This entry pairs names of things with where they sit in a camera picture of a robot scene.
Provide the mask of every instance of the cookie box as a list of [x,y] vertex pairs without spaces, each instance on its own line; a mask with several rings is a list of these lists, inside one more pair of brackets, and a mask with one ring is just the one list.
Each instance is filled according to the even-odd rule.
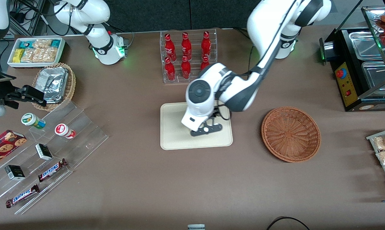
[[26,142],[26,137],[7,130],[0,134],[0,161]]
[[[38,63],[23,63],[23,62],[15,63],[15,62],[13,62],[13,57],[15,55],[16,50],[20,48],[20,44],[22,42],[34,41],[36,39],[51,39],[51,40],[59,40],[60,41],[60,43],[58,45],[58,52],[56,53],[55,61],[53,61],[53,62],[38,62]],[[65,40],[61,37],[41,36],[41,37],[33,37],[33,38],[18,38],[15,41],[15,44],[12,48],[12,52],[8,58],[7,63],[9,66],[14,67],[14,68],[35,68],[35,67],[39,68],[39,67],[45,67],[45,66],[48,66],[51,64],[56,64],[59,62],[60,57],[62,56],[64,45],[65,45]]]

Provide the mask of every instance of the white robot link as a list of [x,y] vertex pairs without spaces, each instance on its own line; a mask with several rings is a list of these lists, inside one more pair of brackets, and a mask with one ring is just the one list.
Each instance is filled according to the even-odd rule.
[[105,65],[118,62],[126,55],[128,40],[109,34],[102,25],[110,17],[109,6],[103,0],[67,0],[57,2],[53,9],[64,24],[80,31],[90,41],[96,58]]
[[[9,30],[8,0],[0,0],[0,39]],[[83,33],[93,46],[96,58],[105,65],[118,62],[126,56],[128,39],[109,34],[102,25],[110,17],[109,6],[103,0],[67,0],[54,6],[56,17]]]
[[330,12],[330,0],[262,0],[248,18],[250,39],[260,60],[245,74],[236,74],[221,63],[209,65],[198,79],[187,87],[187,109],[182,123],[192,136],[222,129],[220,124],[207,124],[219,114],[214,102],[219,100],[232,112],[242,112],[251,106],[259,85],[275,58],[289,55],[302,27],[324,19]]

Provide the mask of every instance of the coca-cola bottle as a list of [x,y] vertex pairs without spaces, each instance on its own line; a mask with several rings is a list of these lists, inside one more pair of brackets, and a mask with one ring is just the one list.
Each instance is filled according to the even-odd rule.
[[182,57],[181,70],[182,70],[182,77],[184,79],[187,80],[191,77],[191,64],[189,63],[187,56]]
[[192,59],[192,46],[191,42],[188,39],[188,33],[183,32],[182,33],[182,55],[186,56],[188,58],[188,61],[191,61]]
[[164,68],[166,69],[166,75],[169,81],[175,81],[175,68],[171,63],[171,59],[169,57],[165,58],[166,65]]
[[166,38],[166,53],[167,56],[171,59],[171,62],[177,60],[177,55],[175,54],[175,45],[171,41],[171,36],[169,34],[164,35]]
[[201,42],[202,55],[201,58],[204,60],[205,56],[208,56],[208,59],[211,59],[211,40],[210,33],[208,31],[204,32],[204,39]]
[[205,67],[209,66],[210,63],[208,62],[208,56],[205,56],[201,63],[201,71],[205,69]]

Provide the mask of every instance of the red cookie box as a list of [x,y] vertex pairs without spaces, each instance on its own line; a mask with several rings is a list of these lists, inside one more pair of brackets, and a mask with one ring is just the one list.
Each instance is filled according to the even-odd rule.
[[26,142],[26,137],[7,130],[0,134],[0,161]]

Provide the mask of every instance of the brown woven basket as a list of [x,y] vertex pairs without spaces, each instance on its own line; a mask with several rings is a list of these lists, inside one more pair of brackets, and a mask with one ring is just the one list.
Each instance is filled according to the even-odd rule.
[[321,137],[316,122],[295,107],[271,110],[262,122],[262,139],[266,147],[287,162],[303,162],[319,150]]
[[[68,76],[66,89],[65,89],[65,93],[64,93],[62,102],[70,101],[73,98],[74,88],[76,87],[76,76],[74,75],[72,69],[64,63],[52,64],[50,66],[43,68],[42,70],[47,69],[47,68],[56,68],[56,67],[63,67],[69,71],[69,76]],[[36,74],[36,77],[33,80],[33,84],[32,84],[33,87],[35,87],[35,85],[36,85],[36,81],[38,80],[39,73]],[[38,104],[33,103],[33,106],[36,109],[45,110],[45,111],[53,111],[59,105],[60,105],[60,103],[59,104],[47,104],[46,107],[43,107],[43,106],[39,106]]]

